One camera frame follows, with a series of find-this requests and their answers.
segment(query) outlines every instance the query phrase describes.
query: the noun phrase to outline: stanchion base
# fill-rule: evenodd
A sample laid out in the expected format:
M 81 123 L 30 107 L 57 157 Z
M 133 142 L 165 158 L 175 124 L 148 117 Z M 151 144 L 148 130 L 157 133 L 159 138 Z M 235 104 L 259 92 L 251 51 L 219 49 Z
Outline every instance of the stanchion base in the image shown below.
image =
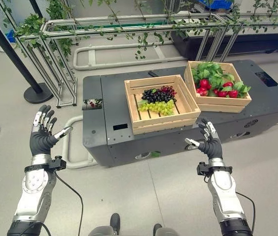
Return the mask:
M 28 101 L 29 103 L 37 104 L 37 103 L 43 103 L 45 101 L 48 101 L 53 97 L 53 94 L 50 92 L 50 90 L 48 89 L 45 83 L 39 83 L 39 86 L 42 89 L 41 93 L 36 93 L 32 89 L 32 87 L 29 87 L 24 92 L 24 98 L 26 101 Z

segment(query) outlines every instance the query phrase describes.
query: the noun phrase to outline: dark purple grapes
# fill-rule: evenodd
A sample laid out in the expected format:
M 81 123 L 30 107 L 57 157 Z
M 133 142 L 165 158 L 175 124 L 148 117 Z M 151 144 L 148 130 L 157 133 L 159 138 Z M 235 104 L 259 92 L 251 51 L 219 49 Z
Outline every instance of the dark purple grapes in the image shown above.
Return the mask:
M 171 99 L 173 99 L 174 102 L 176 102 L 175 99 L 175 90 L 173 90 L 172 86 L 163 86 L 161 89 L 149 89 L 144 90 L 142 99 L 147 100 L 148 103 L 155 103 L 155 102 L 168 102 Z

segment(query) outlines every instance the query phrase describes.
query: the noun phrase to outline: black glove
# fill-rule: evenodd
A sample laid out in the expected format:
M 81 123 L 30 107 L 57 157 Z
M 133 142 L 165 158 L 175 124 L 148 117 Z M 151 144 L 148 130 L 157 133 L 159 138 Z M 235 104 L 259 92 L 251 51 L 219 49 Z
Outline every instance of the black glove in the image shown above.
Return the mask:
M 53 110 L 49 111 L 50 109 L 49 105 L 43 105 L 36 113 L 30 138 L 30 148 L 33 156 L 38 154 L 50 155 L 50 149 L 73 129 L 68 126 L 59 133 L 52 135 L 52 128 L 57 118 L 50 120 L 55 113 Z
M 201 128 L 200 132 L 205 138 L 204 143 L 199 143 L 193 139 L 185 139 L 185 141 L 188 144 L 198 148 L 204 154 L 207 154 L 209 159 L 222 158 L 222 145 L 217 135 L 216 129 L 210 121 L 204 118 L 201 121 L 203 124 L 200 123 L 199 127 Z

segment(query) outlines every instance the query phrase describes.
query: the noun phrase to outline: grapes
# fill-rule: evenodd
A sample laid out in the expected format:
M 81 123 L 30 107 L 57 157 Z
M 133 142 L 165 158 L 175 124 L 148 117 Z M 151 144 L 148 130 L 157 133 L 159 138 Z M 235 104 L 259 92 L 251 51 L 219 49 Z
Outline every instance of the grapes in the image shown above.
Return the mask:
M 168 102 L 170 100 L 176 102 L 175 94 L 176 92 L 173 90 L 173 86 L 163 86 L 161 89 L 152 88 L 145 90 L 142 99 L 147 100 L 148 103 Z
M 168 102 L 155 102 L 155 103 L 143 103 L 139 106 L 139 111 L 150 110 L 152 112 L 160 113 L 164 116 L 171 116 L 174 114 L 173 108 L 175 107 L 174 100 L 171 99 Z

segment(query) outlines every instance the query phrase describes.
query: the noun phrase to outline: blue crate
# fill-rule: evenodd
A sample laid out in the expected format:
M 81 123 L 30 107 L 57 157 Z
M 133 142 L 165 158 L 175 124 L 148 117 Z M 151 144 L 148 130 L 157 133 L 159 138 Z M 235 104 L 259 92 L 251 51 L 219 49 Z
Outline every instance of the blue crate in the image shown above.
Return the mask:
M 199 2 L 205 4 L 206 7 L 210 8 L 210 4 L 206 3 L 205 0 L 198 0 Z M 212 5 L 211 9 L 230 9 L 232 2 L 227 0 L 215 0 Z
M 11 31 L 6 34 L 7 39 L 10 41 L 10 43 L 15 43 L 16 40 L 14 38 L 14 31 L 11 29 Z

